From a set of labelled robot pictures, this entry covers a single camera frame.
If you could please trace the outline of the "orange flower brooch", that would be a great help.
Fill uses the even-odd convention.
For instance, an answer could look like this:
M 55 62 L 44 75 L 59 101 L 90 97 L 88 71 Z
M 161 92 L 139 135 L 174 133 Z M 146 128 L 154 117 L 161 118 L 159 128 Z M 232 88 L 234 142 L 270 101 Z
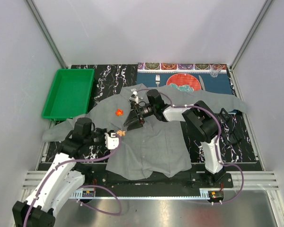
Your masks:
M 126 131 L 122 131 L 122 130 L 118 130 L 117 135 L 119 135 L 120 137 L 124 137 L 126 135 Z
M 117 109 L 117 111 L 115 112 L 116 116 L 123 116 L 124 112 L 121 109 Z

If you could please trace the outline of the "grey button shirt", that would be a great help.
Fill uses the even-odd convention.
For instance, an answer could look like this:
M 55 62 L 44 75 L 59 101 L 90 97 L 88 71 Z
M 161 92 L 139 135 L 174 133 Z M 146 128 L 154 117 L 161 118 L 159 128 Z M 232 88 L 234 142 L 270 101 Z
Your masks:
M 130 111 L 129 97 L 132 89 L 136 89 L 140 97 L 147 98 L 144 84 L 123 87 L 119 94 L 100 101 L 85 116 L 98 128 L 124 130 L 123 124 Z M 228 112 L 233 110 L 247 112 L 246 104 L 234 95 L 203 90 L 184 92 L 169 85 L 159 87 L 158 91 L 164 94 L 163 100 L 168 104 L 193 105 L 201 100 L 216 114 L 222 108 Z M 116 116 L 117 109 L 123 110 L 124 115 Z M 191 159 L 180 122 L 161 122 L 155 116 L 146 118 L 143 127 L 126 133 L 120 148 L 108 159 L 106 166 L 108 171 L 128 180 L 148 178 L 152 172 L 173 177 L 178 172 L 190 168 Z

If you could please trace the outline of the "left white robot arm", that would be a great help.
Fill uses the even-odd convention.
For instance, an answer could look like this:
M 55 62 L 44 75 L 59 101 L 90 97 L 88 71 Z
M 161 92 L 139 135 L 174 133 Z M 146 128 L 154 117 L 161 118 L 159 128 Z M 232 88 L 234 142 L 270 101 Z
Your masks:
M 58 147 L 58 152 L 45 176 L 24 200 L 12 207 L 17 227 L 52 227 L 61 207 L 80 186 L 92 184 L 86 159 L 80 159 L 84 147 L 103 145 L 109 150 L 118 146 L 113 131 L 96 128 L 89 118 L 79 118 Z

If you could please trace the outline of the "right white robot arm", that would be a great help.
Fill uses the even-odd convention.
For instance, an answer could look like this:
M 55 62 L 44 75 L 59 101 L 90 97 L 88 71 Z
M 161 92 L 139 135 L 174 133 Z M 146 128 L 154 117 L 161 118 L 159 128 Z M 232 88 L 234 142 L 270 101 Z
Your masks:
M 219 146 L 221 126 L 212 110 L 203 101 L 184 106 L 166 104 L 161 97 L 162 93 L 156 89 L 147 91 L 148 103 L 141 105 L 137 93 L 138 91 L 133 89 L 129 97 L 131 109 L 124 127 L 129 131 L 141 128 L 145 118 L 152 115 L 161 122 L 186 122 L 195 139 L 201 142 L 203 147 L 205 173 L 201 175 L 201 181 L 213 188 L 221 184 L 226 174 Z

